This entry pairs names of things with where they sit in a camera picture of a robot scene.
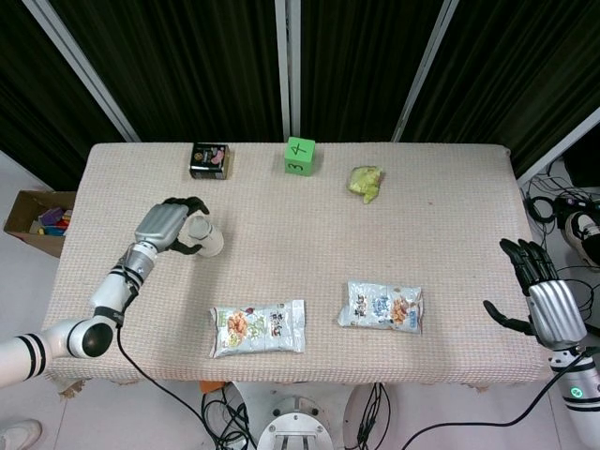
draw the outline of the table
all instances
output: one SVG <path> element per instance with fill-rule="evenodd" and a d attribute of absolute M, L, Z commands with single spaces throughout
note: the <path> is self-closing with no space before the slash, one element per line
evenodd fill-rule
<path fill-rule="evenodd" d="M 525 319 L 498 242 L 531 234 L 509 152 L 498 145 L 318 143 L 310 177 L 283 171 L 284 143 L 231 143 L 230 178 L 194 180 L 191 143 L 96 145 L 80 184 L 44 326 L 87 318 L 101 280 L 155 203 L 199 196 L 225 248 L 205 259 L 164 252 L 127 310 L 123 345 L 157 379 L 254 382 L 457 382 L 548 377 L 546 351 L 506 330 L 482 301 Z M 379 165 L 371 204 L 345 187 Z M 422 336 L 347 329 L 336 318 L 349 279 L 423 287 Z M 305 353 L 210 359 L 209 308 L 304 298 Z M 55 378 L 141 378 L 115 342 L 95 360 L 53 363 Z"/>

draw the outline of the black cable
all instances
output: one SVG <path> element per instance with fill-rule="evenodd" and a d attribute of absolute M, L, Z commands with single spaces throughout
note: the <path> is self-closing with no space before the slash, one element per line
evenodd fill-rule
<path fill-rule="evenodd" d="M 549 207 L 550 214 L 548 214 L 547 216 L 542 216 L 542 214 L 540 213 L 540 210 L 537 207 L 537 205 L 540 202 L 545 203 L 546 206 Z M 554 223 L 556 219 L 556 215 L 554 214 L 554 201 L 549 197 L 543 197 L 541 195 L 537 197 L 530 197 L 528 195 L 525 199 L 525 207 L 531 218 L 536 222 L 550 224 Z"/>
<path fill-rule="evenodd" d="M 221 399 L 213 399 L 206 402 L 207 394 L 202 396 L 202 404 L 201 404 L 201 417 L 206 426 L 206 432 L 210 435 L 213 443 L 217 450 L 228 449 L 231 448 L 232 444 L 239 441 L 240 439 L 244 439 L 246 443 L 242 447 L 243 450 L 248 448 L 248 444 L 251 443 L 254 448 L 256 448 L 256 443 L 252 438 L 252 434 L 249 430 L 249 419 L 248 419 L 248 410 L 246 408 L 245 403 L 241 403 L 238 405 L 236 409 L 234 409 L 227 399 L 227 395 L 225 394 L 225 388 L 221 388 Z M 211 427 L 208 419 L 206 418 L 207 412 L 213 405 L 220 405 L 221 408 L 225 408 L 230 415 L 230 420 L 225 425 L 225 428 L 221 431 L 220 434 L 217 434 Z M 240 429 L 233 429 L 233 425 L 238 426 Z"/>
<path fill-rule="evenodd" d="M 408 446 L 416 438 L 421 436 L 423 433 L 426 433 L 435 428 L 442 428 L 442 427 L 500 427 L 500 428 L 506 428 L 506 427 L 511 427 L 515 424 L 518 424 L 521 420 L 523 420 L 525 417 L 527 417 L 529 415 L 529 413 L 533 410 L 533 408 L 535 408 L 535 405 L 537 405 L 539 403 L 539 401 L 544 397 L 546 392 L 549 391 L 550 387 L 552 387 L 554 385 L 554 383 L 557 382 L 561 378 L 562 375 L 564 375 L 566 372 L 568 372 L 574 365 L 576 365 L 579 361 L 581 361 L 581 359 L 583 359 L 584 357 L 590 357 L 595 353 L 600 353 L 600 347 L 588 348 L 588 350 L 586 352 L 583 352 L 582 354 L 580 354 L 577 358 L 575 358 L 571 362 L 571 364 L 569 364 L 563 370 L 558 372 L 552 378 L 552 380 L 550 380 L 548 383 L 546 383 L 546 385 L 542 388 L 542 390 L 539 392 L 539 394 L 537 394 L 537 396 L 535 396 L 532 403 L 516 419 L 511 420 L 510 422 L 504 422 L 504 423 L 498 423 L 498 422 L 443 422 L 440 424 L 432 425 L 430 427 L 425 427 L 423 429 L 420 429 L 416 433 L 414 433 L 411 436 L 411 438 L 408 441 L 406 441 L 406 443 L 402 446 L 402 450 L 406 450 L 408 448 Z"/>
<path fill-rule="evenodd" d="M 557 272 L 561 272 L 562 270 L 566 270 L 566 269 L 577 269 L 577 268 L 583 268 L 583 269 L 594 269 L 593 265 L 566 265 L 565 267 L 561 267 L 560 269 L 556 269 Z"/>
<path fill-rule="evenodd" d="M 578 305 L 578 309 L 579 309 L 579 312 L 582 314 L 581 318 L 583 319 L 583 321 L 585 322 L 588 319 L 590 319 L 593 314 L 592 308 L 593 308 L 593 302 L 595 300 L 594 299 L 594 297 L 595 297 L 594 287 L 590 283 L 583 281 L 582 279 L 577 279 L 577 278 L 563 278 L 562 281 L 574 281 L 577 283 L 581 283 L 590 290 L 588 300 L 585 301 L 583 304 Z"/>
<path fill-rule="evenodd" d="M 587 321 L 588 319 L 590 319 L 590 318 L 591 318 L 591 316 L 592 316 L 592 314 L 593 314 L 593 313 L 592 313 L 592 307 L 593 307 L 593 296 L 594 296 L 594 292 L 595 292 L 595 290 L 596 290 L 596 289 L 598 289 L 599 287 L 600 287 L 600 283 L 599 283 L 599 284 L 596 284 L 595 286 L 593 286 L 593 287 L 592 287 L 592 302 L 591 302 L 591 303 L 590 303 L 590 305 L 588 306 L 588 308 L 589 308 L 589 315 L 588 315 L 588 318 L 587 318 L 587 319 L 584 319 L 584 320 L 583 320 L 584 322 L 585 322 L 585 321 Z"/>
<path fill-rule="evenodd" d="M 182 405 L 184 405 L 186 408 L 188 408 L 192 414 L 194 414 L 196 416 L 196 418 L 198 420 L 200 420 L 201 424 L 206 428 L 206 424 L 204 423 L 203 419 L 200 417 L 200 415 L 196 412 L 196 410 L 194 410 L 191 406 L 189 406 L 184 400 L 182 400 L 180 397 L 178 397 L 176 394 L 174 394 L 173 392 L 171 392 L 169 389 L 167 389 L 166 387 L 158 384 L 158 382 L 156 382 L 150 375 L 146 374 L 146 372 L 144 372 L 142 370 L 142 368 L 140 366 L 138 366 L 136 364 L 135 361 L 133 361 L 133 359 L 131 359 L 131 357 L 127 354 L 127 352 L 125 351 L 125 349 L 123 348 L 123 344 L 121 343 L 121 327 L 117 327 L 116 329 L 116 344 L 119 347 L 119 350 L 121 351 L 121 354 L 123 354 L 123 357 L 125 359 L 127 359 L 129 361 L 129 363 L 134 366 L 136 368 L 136 370 L 138 372 L 140 372 L 143 377 L 148 380 L 150 383 L 152 383 L 154 386 L 156 386 L 158 389 L 160 389 L 162 392 L 164 392 L 165 394 L 173 397 L 175 400 L 177 400 L 179 403 L 181 403 Z"/>
<path fill-rule="evenodd" d="M 204 430 L 206 431 L 206 433 L 211 437 L 211 439 L 215 443 L 216 450 L 222 450 L 222 449 L 229 448 L 227 446 L 228 443 L 233 443 L 233 442 L 239 440 L 240 438 L 246 439 L 246 444 L 244 445 L 243 450 L 246 450 L 248 448 L 248 443 L 252 443 L 252 445 L 254 446 L 254 448 L 256 448 L 256 443 L 252 439 L 252 435 L 250 434 L 250 431 L 249 431 L 248 410 L 246 408 L 246 404 L 245 403 L 242 402 L 238 406 L 237 410 L 234 410 L 229 405 L 229 402 L 226 399 L 224 388 L 221 388 L 221 393 L 222 393 L 222 396 L 223 396 L 223 400 L 213 400 L 213 401 L 209 402 L 206 405 L 206 408 L 204 408 L 204 399 L 205 399 L 205 396 L 202 396 L 202 414 L 198 414 L 196 412 L 196 410 L 194 410 L 191 406 L 189 406 L 188 403 L 186 403 L 183 399 L 181 399 L 180 397 L 178 397 L 176 394 L 174 394 L 173 392 L 171 392 L 166 387 L 164 387 L 161 384 L 159 384 L 150 375 L 148 375 L 147 373 L 145 373 L 142 370 L 142 368 L 136 364 L 135 361 L 133 361 L 133 359 L 128 355 L 128 353 L 123 348 L 123 344 L 121 342 L 121 328 L 122 327 L 119 326 L 116 329 L 116 343 L 117 343 L 117 346 L 119 347 L 119 350 L 121 351 L 121 354 L 123 354 L 123 357 L 125 359 L 127 359 L 129 361 L 129 363 L 132 366 L 134 366 L 135 369 L 138 372 L 140 372 L 146 380 L 148 380 L 150 383 L 152 383 L 154 386 L 156 386 L 162 392 L 164 392 L 165 394 L 171 396 L 172 398 L 174 398 L 175 400 L 177 400 L 179 403 L 181 403 L 183 406 L 185 406 L 188 410 L 190 410 L 191 413 L 194 414 L 194 416 L 198 420 L 200 420 L 200 423 L 203 425 Z M 219 403 L 225 405 L 227 407 L 227 409 L 228 409 L 228 412 L 229 412 L 230 416 L 231 416 L 230 422 L 223 429 L 223 431 L 222 431 L 222 433 L 221 433 L 220 436 L 218 436 L 210 428 L 209 424 L 205 420 L 205 414 L 204 413 L 205 413 L 206 409 L 208 408 L 208 406 L 210 406 L 213 402 L 219 402 Z M 237 422 L 238 418 L 240 418 L 242 420 L 241 424 L 239 422 Z M 226 431 L 232 426 L 232 423 L 235 423 L 237 426 L 239 426 L 241 428 L 241 430 L 233 430 L 233 431 L 230 431 L 229 433 L 225 434 Z"/>
<path fill-rule="evenodd" d="M 552 172 L 552 166 L 554 165 L 554 161 L 556 161 L 556 159 L 552 159 L 552 161 L 546 166 L 547 176 L 550 176 L 550 173 Z"/>
<path fill-rule="evenodd" d="M 529 185 L 527 186 L 527 193 L 523 192 L 523 189 L 522 189 L 521 195 L 523 197 L 523 201 L 525 203 L 527 212 L 528 212 L 530 218 L 532 218 L 533 225 L 542 234 L 542 241 L 540 242 L 540 245 L 542 246 L 542 248 L 544 250 L 547 250 L 548 249 L 548 241 L 547 241 L 548 236 L 556 229 L 556 220 L 555 220 L 556 217 L 554 215 L 554 211 L 552 211 L 552 213 L 548 217 L 544 217 L 541 215 L 540 210 L 537 208 L 537 205 L 535 204 L 537 202 L 537 200 L 543 200 L 550 204 L 552 204 L 551 203 L 552 200 L 547 199 L 546 197 L 532 198 L 531 197 L 532 184 L 533 184 L 533 179 L 531 179 L 529 181 Z"/>
<path fill-rule="evenodd" d="M 556 180 L 565 183 L 566 186 L 559 185 Z M 534 185 L 537 190 L 546 194 L 556 195 L 556 193 L 559 192 L 559 195 L 568 194 L 579 200 L 592 201 L 594 195 L 599 195 L 595 192 L 588 192 L 581 187 L 575 187 L 561 176 L 549 176 L 547 178 L 542 178 L 539 175 L 536 175 L 534 178 L 532 178 L 532 180 L 530 180 L 530 184 L 528 185 L 529 188 L 531 188 L 531 185 Z"/>
<path fill-rule="evenodd" d="M 385 400 L 387 402 L 387 422 L 385 424 L 385 430 L 383 431 L 382 438 L 380 439 L 379 443 L 374 448 L 374 450 L 378 450 L 381 447 L 383 440 L 387 435 L 387 431 L 390 427 L 392 406 L 390 403 L 390 397 L 387 395 L 387 391 L 385 390 L 385 386 L 383 386 L 381 382 L 375 382 L 368 396 L 367 404 L 365 405 L 365 409 L 363 410 L 363 416 L 361 418 L 360 426 L 358 428 L 358 433 L 356 434 L 357 444 L 354 447 L 344 447 L 346 450 L 368 450 L 368 438 L 377 422 L 379 409 L 382 405 L 382 394 L 385 396 Z"/>

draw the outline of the robotic arm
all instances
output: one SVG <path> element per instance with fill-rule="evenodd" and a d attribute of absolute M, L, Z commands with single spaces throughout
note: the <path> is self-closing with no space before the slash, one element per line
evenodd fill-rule
<path fill-rule="evenodd" d="M 484 307 L 500 325 L 535 336 L 544 347 L 553 351 L 550 368 L 558 373 L 583 357 L 558 381 L 562 398 L 582 442 L 600 448 L 600 375 L 593 359 L 580 341 L 587 331 L 577 303 L 566 283 L 559 280 L 552 260 L 534 242 L 519 240 L 518 244 L 503 239 L 500 247 L 506 253 L 527 297 L 529 321 L 508 319 L 489 302 Z"/>
<path fill-rule="evenodd" d="M 90 303 L 95 310 L 91 319 L 63 321 L 41 333 L 0 343 L 0 388 L 40 375 L 55 358 L 104 354 L 113 342 L 114 330 L 123 325 L 126 309 L 154 268 L 157 255 L 165 250 L 190 255 L 202 247 L 188 247 L 177 239 L 186 219 L 196 211 L 209 214 L 196 197 L 171 198 L 150 209 L 135 231 L 135 243 L 92 295 Z"/>

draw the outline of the cardboard box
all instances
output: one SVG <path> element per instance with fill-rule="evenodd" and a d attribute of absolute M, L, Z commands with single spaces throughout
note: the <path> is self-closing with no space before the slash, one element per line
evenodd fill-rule
<path fill-rule="evenodd" d="M 65 210 L 73 209 L 76 194 L 77 192 L 20 191 L 4 225 L 4 231 L 18 237 L 30 246 L 60 258 L 65 242 L 64 236 L 33 234 L 29 230 L 34 220 L 51 208 L 58 206 Z"/>

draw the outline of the green cube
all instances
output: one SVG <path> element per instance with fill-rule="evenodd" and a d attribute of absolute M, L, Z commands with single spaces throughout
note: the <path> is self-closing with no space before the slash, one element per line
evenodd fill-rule
<path fill-rule="evenodd" d="M 285 172 L 297 175 L 312 175 L 312 159 L 315 142 L 310 139 L 290 138 L 285 147 Z"/>

